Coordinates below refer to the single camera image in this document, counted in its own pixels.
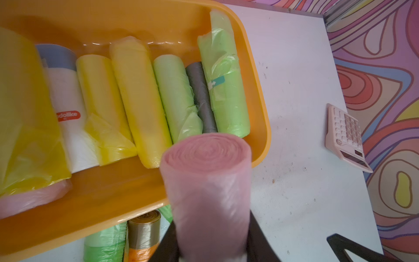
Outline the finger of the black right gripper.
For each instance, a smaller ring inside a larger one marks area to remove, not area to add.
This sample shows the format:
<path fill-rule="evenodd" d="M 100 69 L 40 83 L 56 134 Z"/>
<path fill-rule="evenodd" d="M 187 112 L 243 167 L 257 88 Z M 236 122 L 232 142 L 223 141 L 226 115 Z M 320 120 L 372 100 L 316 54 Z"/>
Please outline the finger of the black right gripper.
<path fill-rule="evenodd" d="M 339 234 L 333 234 L 327 237 L 326 240 L 340 262 L 352 262 L 352 259 L 347 253 L 348 251 L 367 262 L 400 262 L 398 259 L 390 258 L 370 250 Z"/>

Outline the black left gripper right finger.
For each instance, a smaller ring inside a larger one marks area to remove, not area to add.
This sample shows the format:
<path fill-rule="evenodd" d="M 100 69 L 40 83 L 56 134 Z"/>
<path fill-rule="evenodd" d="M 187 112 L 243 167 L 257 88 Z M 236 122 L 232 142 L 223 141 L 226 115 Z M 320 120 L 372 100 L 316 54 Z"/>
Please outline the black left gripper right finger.
<path fill-rule="evenodd" d="M 247 237 L 247 262 L 281 262 L 251 212 Z"/>

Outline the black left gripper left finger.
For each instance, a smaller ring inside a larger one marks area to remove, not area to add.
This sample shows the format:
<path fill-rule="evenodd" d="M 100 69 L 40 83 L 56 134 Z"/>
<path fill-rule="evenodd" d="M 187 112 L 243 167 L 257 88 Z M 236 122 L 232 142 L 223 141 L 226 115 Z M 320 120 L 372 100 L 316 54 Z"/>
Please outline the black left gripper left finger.
<path fill-rule="evenodd" d="M 171 222 L 161 243 L 148 262 L 179 262 L 180 250 L 176 238 L 176 226 Z"/>

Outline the light green trash bag roll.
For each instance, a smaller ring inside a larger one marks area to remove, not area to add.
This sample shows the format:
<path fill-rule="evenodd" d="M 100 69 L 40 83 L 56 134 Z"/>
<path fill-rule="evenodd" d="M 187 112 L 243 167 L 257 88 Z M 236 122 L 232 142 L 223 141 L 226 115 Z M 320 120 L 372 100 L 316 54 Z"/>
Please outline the light green trash bag roll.
<path fill-rule="evenodd" d="M 202 134 L 203 122 L 183 61 L 175 55 L 161 55 L 153 61 L 153 69 L 172 142 Z"/>

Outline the yellow trash bag roll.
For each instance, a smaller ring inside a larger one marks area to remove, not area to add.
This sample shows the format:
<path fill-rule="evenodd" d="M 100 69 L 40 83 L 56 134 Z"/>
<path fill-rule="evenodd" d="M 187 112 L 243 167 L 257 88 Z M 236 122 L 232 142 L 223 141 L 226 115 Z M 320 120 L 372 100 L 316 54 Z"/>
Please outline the yellow trash bag roll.
<path fill-rule="evenodd" d="M 76 69 L 87 114 L 85 131 L 93 140 L 99 165 L 136 156 L 111 60 L 83 55 L 76 60 Z"/>
<path fill-rule="evenodd" d="M 148 47 L 129 36 L 109 52 L 138 156 L 145 168 L 159 168 L 172 140 Z"/>

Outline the pink labelled trash bag roll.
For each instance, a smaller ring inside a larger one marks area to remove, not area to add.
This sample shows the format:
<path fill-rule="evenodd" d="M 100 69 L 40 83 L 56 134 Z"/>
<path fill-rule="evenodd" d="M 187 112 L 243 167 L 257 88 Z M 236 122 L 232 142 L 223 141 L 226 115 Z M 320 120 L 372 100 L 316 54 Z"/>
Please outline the pink labelled trash bag roll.
<path fill-rule="evenodd" d="M 70 179 L 38 190 L 1 198 L 1 219 L 17 215 L 37 206 L 61 199 L 73 188 Z"/>

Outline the dark grey trash bag roll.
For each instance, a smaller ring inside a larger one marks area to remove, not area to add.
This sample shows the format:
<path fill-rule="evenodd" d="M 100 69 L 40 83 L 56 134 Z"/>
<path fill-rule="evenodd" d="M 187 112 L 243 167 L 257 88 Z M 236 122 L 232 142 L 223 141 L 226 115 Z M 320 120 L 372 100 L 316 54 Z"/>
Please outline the dark grey trash bag roll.
<path fill-rule="evenodd" d="M 202 63 L 192 63 L 185 70 L 194 93 L 197 114 L 203 122 L 203 133 L 217 133 L 217 124 L 211 108 L 210 95 Z"/>

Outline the large green trash bag roll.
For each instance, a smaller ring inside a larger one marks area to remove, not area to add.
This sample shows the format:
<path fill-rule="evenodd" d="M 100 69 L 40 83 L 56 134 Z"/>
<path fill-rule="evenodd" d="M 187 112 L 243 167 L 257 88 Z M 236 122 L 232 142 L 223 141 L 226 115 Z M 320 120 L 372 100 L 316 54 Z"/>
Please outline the large green trash bag roll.
<path fill-rule="evenodd" d="M 251 124 L 230 19 L 210 11 L 211 31 L 197 38 L 211 109 L 219 133 L 244 138 Z"/>

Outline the white blue-capped roll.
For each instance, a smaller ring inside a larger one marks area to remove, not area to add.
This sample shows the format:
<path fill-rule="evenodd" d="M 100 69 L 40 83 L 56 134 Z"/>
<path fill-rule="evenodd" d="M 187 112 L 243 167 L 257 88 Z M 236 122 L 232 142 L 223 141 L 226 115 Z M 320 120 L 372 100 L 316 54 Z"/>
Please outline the white blue-capped roll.
<path fill-rule="evenodd" d="M 85 131 L 86 109 L 76 71 L 76 54 L 55 44 L 38 44 L 50 98 L 56 112 L 72 173 L 99 165 L 94 143 Z"/>

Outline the yellow plastic storage box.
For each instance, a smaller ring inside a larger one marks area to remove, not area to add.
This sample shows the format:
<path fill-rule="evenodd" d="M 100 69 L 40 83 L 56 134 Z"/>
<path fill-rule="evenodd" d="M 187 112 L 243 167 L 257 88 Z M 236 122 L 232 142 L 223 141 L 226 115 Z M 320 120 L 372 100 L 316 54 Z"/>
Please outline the yellow plastic storage box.
<path fill-rule="evenodd" d="M 271 129 L 251 45 L 239 17 L 215 1 L 2 1 L 1 26 L 33 43 L 57 44 L 77 55 L 109 54 L 127 36 L 149 45 L 153 57 L 171 53 L 185 64 L 200 60 L 198 36 L 211 30 L 210 11 L 232 24 L 246 92 L 252 165 L 266 157 Z M 61 199 L 1 220 L 1 261 L 18 262 L 84 238 L 165 205 L 158 169 L 138 157 L 72 176 Z"/>

